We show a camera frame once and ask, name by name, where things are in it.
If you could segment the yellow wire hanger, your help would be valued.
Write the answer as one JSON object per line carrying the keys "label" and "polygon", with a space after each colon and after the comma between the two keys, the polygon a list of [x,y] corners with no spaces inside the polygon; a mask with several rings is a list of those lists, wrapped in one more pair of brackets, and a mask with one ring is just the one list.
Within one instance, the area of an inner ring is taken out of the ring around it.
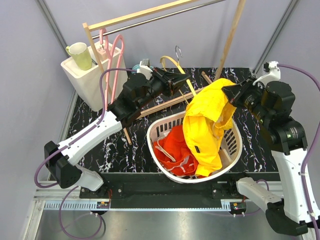
{"label": "yellow wire hanger", "polygon": [[[175,65],[175,67],[179,70],[181,74],[185,74],[185,71],[182,69],[180,65],[180,58],[182,58],[182,52],[178,45],[175,46],[175,55],[176,55],[176,60],[173,59],[171,56],[163,55],[159,60],[159,62],[162,65],[162,68],[166,70],[166,60],[169,60],[173,65]],[[186,83],[191,91],[191,96],[194,97],[196,95],[196,91],[191,83],[191,80],[187,79]]]}

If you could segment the orange shorts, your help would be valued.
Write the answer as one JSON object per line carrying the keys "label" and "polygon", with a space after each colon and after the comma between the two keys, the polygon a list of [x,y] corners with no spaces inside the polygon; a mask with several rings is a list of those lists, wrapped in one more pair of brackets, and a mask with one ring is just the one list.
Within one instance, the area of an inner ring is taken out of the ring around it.
{"label": "orange shorts", "polygon": [[186,144],[181,125],[153,142],[153,151],[160,164],[172,174],[181,177],[196,173],[198,161]]}

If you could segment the yellow shorts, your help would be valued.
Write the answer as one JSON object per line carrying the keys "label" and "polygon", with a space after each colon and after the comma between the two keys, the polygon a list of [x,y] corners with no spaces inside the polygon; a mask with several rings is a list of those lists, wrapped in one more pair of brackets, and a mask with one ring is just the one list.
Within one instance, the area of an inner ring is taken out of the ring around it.
{"label": "yellow shorts", "polygon": [[229,103],[222,87],[232,85],[229,79],[220,78],[187,105],[182,130],[186,145],[198,161],[196,175],[208,177],[223,166],[219,149],[224,132],[233,127],[236,107]]}

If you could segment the pink plastic hanger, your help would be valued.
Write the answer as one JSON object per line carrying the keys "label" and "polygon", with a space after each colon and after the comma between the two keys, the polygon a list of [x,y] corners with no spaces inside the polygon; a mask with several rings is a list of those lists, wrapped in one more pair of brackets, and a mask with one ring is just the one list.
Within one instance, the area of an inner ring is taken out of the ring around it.
{"label": "pink plastic hanger", "polygon": [[[109,39],[108,36],[106,35],[104,37],[104,34],[107,32],[107,30],[105,28],[102,28],[99,30],[99,42],[102,45],[102,48],[104,49],[107,59],[108,59],[108,65],[107,65],[107,69],[111,69],[112,67],[115,67],[116,69],[119,69],[121,67],[121,62],[122,62],[122,58],[123,58],[123,54],[125,51],[125,40],[124,37],[121,34],[118,34],[113,43],[112,43],[112,47],[109,48]],[[115,55],[115,51],[117,48],[117,44],[121,43],[121,48],[119,49],[119,55],[117,57],[117,62],[116,59],[114,58]],[[109,90],[109,83],[111,82],[111,77],[110,77],[110,72],[106,73],[105,76],[105,81],[106,81],[106,90],[105,90],[105,104],[108,104],[108,100],[109,100],[109,93],[111,96],[110,102],[112,103],[113,100],[116,98],[116,89],[117,89],[117,83],[118,83],[118,76],[119,76],[119,70],[114,70],[114,78],[113,78],[113,84],[112,84],[112,90]]]}

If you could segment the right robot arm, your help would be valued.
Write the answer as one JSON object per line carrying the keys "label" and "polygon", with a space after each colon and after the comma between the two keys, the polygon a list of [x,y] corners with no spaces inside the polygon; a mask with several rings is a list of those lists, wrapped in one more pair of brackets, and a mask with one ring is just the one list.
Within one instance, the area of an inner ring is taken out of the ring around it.
{"label": "right robot arm", "polygon": [[262,137],[275,160],[283,196],[272,194],[248,175],[227,185],[228,195],[249,198],[264,213],[270,227],[278,234],[303,236],[309,229],[320,238],[320,210],[307,177],[308,148],[303,126],[290,114],[296,99],[289,84],[278,80],[259,83],[252,77],[242,83],[224,86],[228,102],[247,109],[258,121]]}

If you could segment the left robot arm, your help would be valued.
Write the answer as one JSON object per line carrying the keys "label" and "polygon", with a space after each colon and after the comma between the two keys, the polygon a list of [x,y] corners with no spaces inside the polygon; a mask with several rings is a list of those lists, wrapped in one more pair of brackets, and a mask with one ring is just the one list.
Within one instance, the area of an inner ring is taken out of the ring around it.
{"label": "left robot arm", "polygon": [[107,184],[99,173],[80,166],[81,158],[102,140],[131,125],[141,115],[141,109],[157,96],[173,96],[191,77],[158,67],[151,70],[149,77],[133,69],[129,72],[119,96],[102,108],[94,122],[60,143],[49,141],[44,145],[42,165],[62,189],[79,186],[103,198],[108,193]]}

